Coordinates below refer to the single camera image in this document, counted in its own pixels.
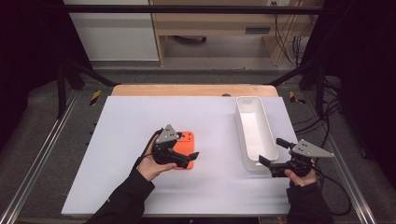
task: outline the white tray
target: white tray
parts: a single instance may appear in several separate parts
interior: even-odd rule
[[[246,169],[268,170],[259,163],[259,155],[269,161],[275,161],[278,152],[262,106],[262,99],[257,96],[236,98],[235,118]]]

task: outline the black curtain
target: black curtain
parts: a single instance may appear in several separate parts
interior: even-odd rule
[[[70,57],[92,69],[69,14],[45,10],[49,3],[64,2],[0,1],[0,149],[27,106],[28,92],[56,80],[62,60]]]
[[[325,76],[341,79],[340,100],[363,156],[377,160],[396,188],[395,12],[393,0],[357,0],[337,28],[337,39],[323,62]],[[312,57],[335,21],[331,16],[319,17],[302,63]]]

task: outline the black cable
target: black cable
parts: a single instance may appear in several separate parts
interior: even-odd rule
[[[352,201],[350,200],[349,194],[347,193],[347,190],[344,188],[344,186],[342,186],[340,183],[338,183],[338,182],[337,182],[336,180],[334,180],[333,178],[331,178],[331,177],[329,177],[329,176],[323,174],[323,173],[321,172],[321,170],[317,168],[317,166],[312,166],[312,169],[314,169],[316,172],[320,173],[324,178],[329,179],[329,180],[332,181],[334,184],[336,184],[336,185],[345,193],[345,195],[346,195],[346,198],[347,198],[347,201],[348,201],[348,208],[347,208],[347,210],[346,210],[345,212],[342,212],[342,213],[334,213],[334,212],[332,212],[332,211],[331,211],[331,213],[332,213],[334,216],[338,216],[338,217],[345,216],[346,214],[348,214],[348,213],[351,211],[351,209],[352,209]]]
[[[288,22],[289,22],[289,20],[290,20],[290,18],[292,17],[292,16],[295,16],[295,15],[289,15],[288,16],[288,19],[286,20],[286,22],[285,22],[285,24],[283,25],[283,27],[282,27],[282,35],[283,35],[283,37],[285,37],[285,35],[283,34],[283,31],[285,30],[285,27],[286,27],[286,25],[288,24]]]
[[[309,15],[309,19],[311,20],[311,22],[309,22],[308,25],[303,29],[301,34],[298,37],[295,36],[292,41],[292,50],[293,55],[296,59],[296,66],[300,64],[299,59],[302,59],[304,56],[304,53],[300,52],[301,41],[304,39],[304,36],[313,28],[313,24],[317,20],[314,15]]]
[[[303,135],[303,134],[306,134],[306,133],[312,133],[314,130],[320,128],[320,127],[323,126],[323,124],[325,123],[324,120],[319,120],[319,121],[323,121],[322,123],[319,124],[319,126],[315,127],[314,129],[311,129],[311,130],[309,130],[309,131],[306,131],[306,132],[304,132],[304,133],[297,133],[296,135]]]
[[[155,133],[150,137],[150,139],[148,140],[148,144],[147,144],[146,147],[145,147],[145,150],[143,150],[142,155],[141,155],[140,157],[137,158],[136,162],[134,163],[134,167],[132,168],[132,170],[135,170],[135,169],[137,168],[137,166],[140,164],[140,162],[141,162],[145,157],[152,155],[152,154],[148,154],[148,155],[145,155],[145,154],[146,154],[146,152],[148,151],[148,149],[149,149],[149,144],[152,142],[152,140],[154,139],[154,137],[155,137],[157,134],[160,134],[162,131],[163,131],[163,129],[160,129],[160,130],[158,130],[157,132],[155,132]]]
[[[320,191],[323,190],[323,185],[324,185],[324,177],[323,177],[323,173],[320,169],[320,167],[318,166],[318,160],[316,160],[315,162],[312,163],[313,166],[317,167],[319,169],[319,172],[317,172],[317,175],[319,175],[320,180],[319,180],[319,188]]]
[[[340,105],[339,103],[336,104],[336,105],[332,105],[332,107],[329,107],[329,106],[330,106],[333,102],[335,102],[336,100],[338,100],[338,99],[334,99],[334,100],[332,100],[332,101],[330,101],[330,102],[328,103],[327,109],[326,109],[326,111],[325,111],[325,113],[324,113],[323,118],[328,119],[330,115],[332,115],[335,111],[338,110],[338,108],[335,109],[335,110],[333,110],[333,109],[334,109],[336,106],[339,106],[339,105]],[[295,123],[295,124],[300,124],[300,123],[303,123],[303,122],[308,122],[309,120],[311,120],[311,119],[313,119],[313,118],[315,118],[315,117],[317,117],[317,116],[318,116],[318,115],[315,115],[314,117],[312,117],[312,118],[310,118],[310,119],[308,119],[308,120],[306,120],[306,121],[300,121],[300,122],[297,122],[297,123]],[[308,125],[308,126],[305,127],[305,128],[302,128],[301,130],[295,131],[295,132],[296,132],[296,133],[300,133],[300,132],[306,131],[306,130],[312,128],[315,124],[317,124],[318,122],[320,122],[320,121],[322,121],[322,120],[323,120],[323,119],[317,119],[314,123]]]
[[[285,55],[287,55],[287,52],[286,52],[286,49],[285,49],[285,43],[283,42],[282,36],[280,35],[280,32],[279,32],[279,30],[277,28],[277,14],[274,14],[274,17],[275,17],[275,40],[276,40],[276,43],[279,45],[279,47],[283,51],[283,53]]]
[[[325,116],[325,117],[326,117],[327,130],[326,130],[326,134],[324,135],[323,142],[322,142],[322,144],[320,145],[321,148],[323,148],[324,145],[326,144],[326,141],[327,141],[327,138],[329,137],[329,132],[330,132],[330,119],[329,119],[329,116]]]

